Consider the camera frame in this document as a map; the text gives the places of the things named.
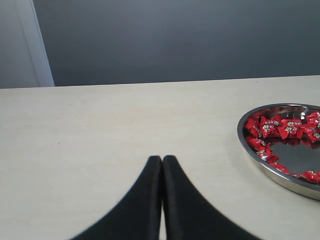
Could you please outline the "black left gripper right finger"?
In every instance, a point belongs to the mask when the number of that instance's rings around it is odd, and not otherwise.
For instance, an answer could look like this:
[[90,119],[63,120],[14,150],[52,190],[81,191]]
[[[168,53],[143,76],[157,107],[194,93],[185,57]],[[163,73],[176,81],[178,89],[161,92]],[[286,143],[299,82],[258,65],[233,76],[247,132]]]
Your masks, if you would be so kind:
[[214,208],[189,180],[178,159],[162,162],[163,210],[168,240],[257,240]]

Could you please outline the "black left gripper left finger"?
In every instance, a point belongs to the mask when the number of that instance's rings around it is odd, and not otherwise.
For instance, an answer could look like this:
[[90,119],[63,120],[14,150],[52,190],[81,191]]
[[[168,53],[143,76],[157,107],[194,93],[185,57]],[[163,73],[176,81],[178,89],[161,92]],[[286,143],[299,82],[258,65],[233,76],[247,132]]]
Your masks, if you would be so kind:
[[112,210],[74,240],[158,240],[163,198],[163,163],[153,155]]

